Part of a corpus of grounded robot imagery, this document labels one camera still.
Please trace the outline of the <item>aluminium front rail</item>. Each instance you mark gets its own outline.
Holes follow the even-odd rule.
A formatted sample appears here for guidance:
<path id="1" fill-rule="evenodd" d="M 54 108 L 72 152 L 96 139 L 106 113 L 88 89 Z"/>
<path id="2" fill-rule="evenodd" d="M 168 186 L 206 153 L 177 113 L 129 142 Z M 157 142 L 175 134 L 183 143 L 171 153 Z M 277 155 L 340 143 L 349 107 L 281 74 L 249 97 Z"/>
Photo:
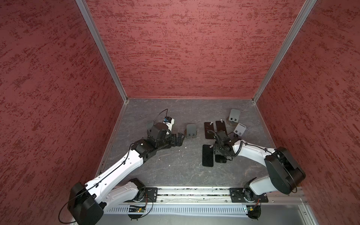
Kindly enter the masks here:
<path id="1" fill-rule="evenodd" d="M 157 186 L 158 195 L 155 204 L 242 204 L 250 205 L 257 203 L 233 203 L 230 198 L 229 188 L 221 186 Z M 271 205 L 307 205 L 308 200 L 305 197 L 301 187 L 297 192 L 288 195 L 279 191 L 265 193 L 269 202 L 262 204 Z"/>

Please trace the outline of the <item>silver-backed phone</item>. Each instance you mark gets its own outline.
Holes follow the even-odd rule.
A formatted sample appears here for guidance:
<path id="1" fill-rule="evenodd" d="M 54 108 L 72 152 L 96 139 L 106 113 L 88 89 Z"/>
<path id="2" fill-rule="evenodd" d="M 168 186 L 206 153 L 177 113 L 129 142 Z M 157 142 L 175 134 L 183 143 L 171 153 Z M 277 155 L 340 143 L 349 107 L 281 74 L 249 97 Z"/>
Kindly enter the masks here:
<path id="1" fill-rule="evenodd" d="M 202 166 L 214 167 L 213 145 L 203 145 L 202 146 Z"/>

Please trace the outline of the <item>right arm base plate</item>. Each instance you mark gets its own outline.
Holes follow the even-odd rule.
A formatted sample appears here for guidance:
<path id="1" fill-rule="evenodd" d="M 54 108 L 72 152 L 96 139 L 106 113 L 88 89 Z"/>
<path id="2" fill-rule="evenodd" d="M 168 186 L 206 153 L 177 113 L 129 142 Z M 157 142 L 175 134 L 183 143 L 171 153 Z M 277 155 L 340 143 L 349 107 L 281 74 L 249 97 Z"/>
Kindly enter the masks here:
<path id="1" fill-rule="evenodd" d="M 256 195 L 250 188 L 233 187 L 229 188 L 230 198 L 233 203 L 268 203 L 268 197 L 264 193 Z"/>

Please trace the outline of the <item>black round phone stand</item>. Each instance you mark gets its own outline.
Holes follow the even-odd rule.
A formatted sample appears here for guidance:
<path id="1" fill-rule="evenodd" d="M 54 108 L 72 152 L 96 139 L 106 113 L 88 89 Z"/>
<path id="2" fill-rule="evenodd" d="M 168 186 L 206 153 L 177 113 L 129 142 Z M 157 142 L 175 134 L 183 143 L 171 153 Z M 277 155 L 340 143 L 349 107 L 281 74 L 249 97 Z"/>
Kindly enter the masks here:
<path id="1" fill-rule="evenodd" d="M 196 138 L 197 137 L 197 126 L 196 124 L 187 124 L 185 131 L 186 138 Z"/>

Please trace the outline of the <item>left aluminium corner post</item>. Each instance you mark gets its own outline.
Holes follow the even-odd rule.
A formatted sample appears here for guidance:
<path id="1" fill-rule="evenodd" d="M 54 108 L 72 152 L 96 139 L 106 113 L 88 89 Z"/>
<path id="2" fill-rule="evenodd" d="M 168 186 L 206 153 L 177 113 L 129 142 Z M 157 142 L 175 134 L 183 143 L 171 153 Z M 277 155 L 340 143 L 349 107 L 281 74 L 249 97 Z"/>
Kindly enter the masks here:
<path id="1" fill-rule="evenodd" d="M 103 42 L 103 40 L 101 38 L 101 35 L 100 35 L 100 33 L 99 33 L 99 31 L 98 31 L 98 29 L 96 27 L 96 24 L 95 24 L 95 22 L 93 20 L 93 17 L 92 17 L 92 15 L 90 13 L 90 10 L 88 8 L 88 5 L 87 5 L 86 1 L 84 1 L 84 0 L 76 0 L 76 3 L 78 5 L 78 7 L 80 9 L 80 12 L 81 12 L 86 24 L 87 24 L 87 27 L 88 27 L 88 29 L 89 29 L 89 31 L 90 31 L 96 45 L 97 45 L 97 48 L 98 48 L 98 50 L 99 50 L 99 52 L 100 52 L 100 54 L 101 54 L 101 56 L 102 56 L 102 58 L 103 58 L 103 60 L 104 60 L 104 62 L 106 64 L 106 66 L 107 66 L 107 69 L 108 69 L 108 71 L 109 71 L 109 73 L 110 73 L 110 75 L 111 75 L 117 89 L 118 89 L 118 92 L 121 95 L 121 98 L 122 98 L 123 102 L 125 104 L 127 104 L 128 103 L 127 94 L 125 92 L 125 89 L 124 89 L 121 81 L 120 81 L 118 73 L 116 72 L 115 66 L 114 66 L 114 64 L 113 64 L 113 62 L 112 62 L 112 60 L 110 58 L 110 55 L 109 55 L 109 53 L 108 53 L 108 51 L 106 49 L 106 46 L 105 46 L 105 44 L 104 44 L 104 42 Z"/>

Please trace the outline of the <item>aluminium corner post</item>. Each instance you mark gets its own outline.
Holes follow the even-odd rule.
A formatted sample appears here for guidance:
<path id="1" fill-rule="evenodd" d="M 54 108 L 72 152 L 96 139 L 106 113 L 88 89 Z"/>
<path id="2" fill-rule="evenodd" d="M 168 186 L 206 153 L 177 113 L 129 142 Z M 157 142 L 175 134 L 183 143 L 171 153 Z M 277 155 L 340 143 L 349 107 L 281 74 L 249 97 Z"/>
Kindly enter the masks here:
<path id="1" fill-rule="evenodd" d="M 100 52 L 100 54 L 101 54 L 101 56 L 102 56 L 102 58 L 103 58 L 103 60 L 104 60 L 104 62 L 106 64 L 106 66 L 107 66 L 107 69 L 108 69 L 108 71 L 109 71 L 109 73 L 110 73 L 110 75 L 111 75 L 117 89 L 118 89 L 118 92 L 121 95 L 121 98 L 122 98 L 123 102 L 125 104 L 127 104 L 128 103 L 127 94 L 125 92 L 125 89 L 124 89 L 121 81 L 120 81 L 118 73 L 116 72 L 115 66 L 114 66 L 114 64 L 113 64 L 113 62 L 112 62 L 112 60 L 110 58 L 110 55 L 109 55 L 109 53 L 108 53 L 108 51 L 106 49 L 106 46 L 105 46 L 105 44 L 104 44 L 104 42 L 103 42 L 103 40 L 101 38 L 101 35 L 100 35 L 100 33 L 99 33 L 99 31 L 98 31 L 98 29 L 96 27 L 96 24 L 95 24 L 95 22 L 93 20 L 93 17 L 92 17 L 92 15 L 90 13 L 90 10 L 88 8 L 88 5 L 87 5 L 86 1 L 84 1 L 84 0 L 76 0 L 76 3 L 78 5 L 78 7 L 80 9 L 80 12 L 81 12 L 86 24 L 87 24 L 87 27 L 88 27 L 88 29 L 89 29 L 89 31 L 90 31 L 96 45 L 97 45 L 97 48 L 98 48 L 98 50 L 99 50 L 99 52 Z"/>
<path id="2" fill-rule="evenodd" d="M 284 56 L 288 52 L 288 49 L 290 48 L 293 41 L 295 40 L 297 34 L 299 33 L 300 29 L 302 28 L 303 24 L 305 23 L 308 15 L 310 14 L 313 7 L 315 6 L 316 2 L 317 2 L 317 0 L 306 0 L 304 2 L 299 14 L 297 15 L 294 23 L 292 24 L 292 26 L 291 26 L 287 36 L 285 37 L 285 39 L 284 39 L 278 53 L 276 54 L 273 63 L 269 67 L 264 79 L 262 80 L 259 88 L 257 89 L 255 95 L 252 98 L 252 102 L 253 102 L 254 105 L 258 102 L 260 96 L 262 95 L 262 93 L 265 90 L 267 84 L 269 83 L 269 81 L 273 77 L 273 75 L 276 72 L 278 66 L 282 62 Z"/>

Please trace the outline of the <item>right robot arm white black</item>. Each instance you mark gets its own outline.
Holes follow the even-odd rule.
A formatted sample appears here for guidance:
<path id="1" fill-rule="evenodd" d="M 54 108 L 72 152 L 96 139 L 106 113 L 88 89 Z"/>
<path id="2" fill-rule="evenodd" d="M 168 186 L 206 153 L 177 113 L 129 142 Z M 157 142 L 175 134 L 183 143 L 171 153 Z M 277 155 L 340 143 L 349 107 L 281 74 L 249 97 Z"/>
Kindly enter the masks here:
<path id="1" fill-rule="evenodd" d="M 248 158 L 263 165 L 268 175 L 248 181 L 240 198 L 245 202 L 259 202 L 268 192 L 279 191 L 284 195 L 296 193 L 298 185 L 305 180 L 306 174 L 290 151 L 284 147 L 265 148 L 240 139 L 231 139 L 224 131 L 207 132 L 215 138 L 210 146 L 212 159 L 216 162 L 233 161 L 235 158 Z"/>

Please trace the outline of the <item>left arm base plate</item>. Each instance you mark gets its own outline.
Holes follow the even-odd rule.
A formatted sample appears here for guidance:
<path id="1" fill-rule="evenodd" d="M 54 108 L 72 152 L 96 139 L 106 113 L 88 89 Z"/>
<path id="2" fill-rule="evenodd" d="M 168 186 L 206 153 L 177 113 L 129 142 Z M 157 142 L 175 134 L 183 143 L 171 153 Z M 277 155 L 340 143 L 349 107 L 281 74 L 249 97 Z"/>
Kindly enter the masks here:
<path id="1" fill-rule="evenodd" d="M 134 202 L 140 203 L 155 203 L 157 201 L 158 188 L 157 187 L 146 187 L 144 190 L 141 190 L 139 194 L 133 200 Z"/>

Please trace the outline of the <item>light green phone with sticker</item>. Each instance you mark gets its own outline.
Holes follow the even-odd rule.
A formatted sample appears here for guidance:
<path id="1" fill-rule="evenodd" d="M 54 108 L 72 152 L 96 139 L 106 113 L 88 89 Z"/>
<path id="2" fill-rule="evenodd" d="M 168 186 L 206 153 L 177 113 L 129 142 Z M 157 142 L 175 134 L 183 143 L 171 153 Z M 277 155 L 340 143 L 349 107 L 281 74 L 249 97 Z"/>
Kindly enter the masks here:
<path id="1" fill-rule="evenodd" d="M 216 121 L 217 133 L 223 131 L 227 135 L 226 123 L 224 121 Z"/>

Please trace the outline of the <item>purple phone stand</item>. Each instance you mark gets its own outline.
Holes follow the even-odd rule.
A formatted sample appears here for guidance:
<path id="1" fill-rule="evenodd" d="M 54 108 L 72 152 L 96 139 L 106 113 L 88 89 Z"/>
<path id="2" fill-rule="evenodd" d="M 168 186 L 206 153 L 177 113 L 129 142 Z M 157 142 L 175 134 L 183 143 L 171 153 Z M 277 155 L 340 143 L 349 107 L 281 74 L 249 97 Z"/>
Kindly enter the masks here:
<path id="1" fill-rule="evenodd" d="M 241 123 L 238 123 L 235 127 L 233 134 L 236 137 L 242 137 L 246 131 L 247 127 Z"/>

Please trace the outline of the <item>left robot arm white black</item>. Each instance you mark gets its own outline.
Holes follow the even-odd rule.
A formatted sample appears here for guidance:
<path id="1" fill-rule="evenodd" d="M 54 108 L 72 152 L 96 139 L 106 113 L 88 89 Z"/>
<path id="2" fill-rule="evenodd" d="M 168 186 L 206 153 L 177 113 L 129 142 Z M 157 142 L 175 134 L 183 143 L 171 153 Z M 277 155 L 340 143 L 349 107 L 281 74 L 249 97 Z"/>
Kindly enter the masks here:
<path id="1" fill-rule="evenodd" d="M 116 187 L 127 175 L 155 156 L 157 151 L 182 146 L 182 133 L 168 131 L 158 139 L 148 137 L 132 143 L 122 159 L 98 177 L 85 184 L 76 183 L 70 190 L 67 210 L 79 225 L 94 225 L 106 209 L 133 199 L 143 199 L 145 185 L 132 179 L 122 187 Z"/>

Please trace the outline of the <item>right aluminium corner post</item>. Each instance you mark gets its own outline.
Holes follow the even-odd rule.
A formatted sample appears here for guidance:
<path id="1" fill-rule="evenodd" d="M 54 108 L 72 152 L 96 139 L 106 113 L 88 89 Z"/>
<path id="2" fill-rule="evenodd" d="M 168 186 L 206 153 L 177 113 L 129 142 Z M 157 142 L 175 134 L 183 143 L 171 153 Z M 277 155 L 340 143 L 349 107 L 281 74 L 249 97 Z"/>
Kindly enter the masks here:
<path id="1" fill-rule="evenodd" d="M 262 95 L 262 93 L 265 90 L 267 84 L 269 83 L 269 81 L 273 77 L 273 75 L 276 72 L 278 66 L 282 62 L 284 56 L 288 52 L 288 49 L 290 48 L 293 41 L 295 40 L 297 34 L 299 33 L 300 29 L 302 28 L 303 24 L 305 23 L 308 15 L 310 14 L 313 7 L 315 6 L 316 2 L 317 2 L 317 0 L 306 0 L 304 2 L 299 14 L 297 15 L 294 23 L 292 24 L 292 26 L 291 26 L 287 36 L 285 37 L 285 39 L 284 39 L 278 53 L 276 54 L 273 63 L 269 67 L 264 79 L 262 80 L 259 88 L 257 89 L 255 95 L 252 98 L 252 102 L 253 102 L 254 105 L 258 102 L 260 96 Z"/>

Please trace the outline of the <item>far left phone stand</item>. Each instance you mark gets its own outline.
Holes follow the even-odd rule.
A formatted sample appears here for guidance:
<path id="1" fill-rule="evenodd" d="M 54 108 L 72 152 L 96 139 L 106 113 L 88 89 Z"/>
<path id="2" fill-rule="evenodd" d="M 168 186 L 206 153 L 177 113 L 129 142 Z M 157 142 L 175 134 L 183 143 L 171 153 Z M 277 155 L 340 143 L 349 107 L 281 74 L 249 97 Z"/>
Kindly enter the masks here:
<path id="1" fill-rule="evenodd" d="M 153 122 L 153 121 L 147 123 L 147 124 L 146 124 L 147 131 L 150 132 L 153 126 L 154 126 L 154 122 Z"/>

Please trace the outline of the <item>wooden base grey phone stand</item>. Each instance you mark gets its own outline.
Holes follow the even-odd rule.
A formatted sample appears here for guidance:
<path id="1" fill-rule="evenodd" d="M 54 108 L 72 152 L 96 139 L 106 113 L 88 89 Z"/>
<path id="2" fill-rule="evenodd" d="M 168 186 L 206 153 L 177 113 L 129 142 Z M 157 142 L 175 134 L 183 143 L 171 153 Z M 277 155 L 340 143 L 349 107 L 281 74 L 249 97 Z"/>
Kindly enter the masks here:
<path id="1" fill-rule="evenodd" d="M 226 122 L 227 122 L 228 125 L 230 125 L 230 126 L 237 126 L 237 124 L 239 123 L 240 115 L 241 115 L 240 110 L 238 110 L 238 109 L 231 109 L 231 110 L 230 110 L 229 117 L 227 118 Z"/>

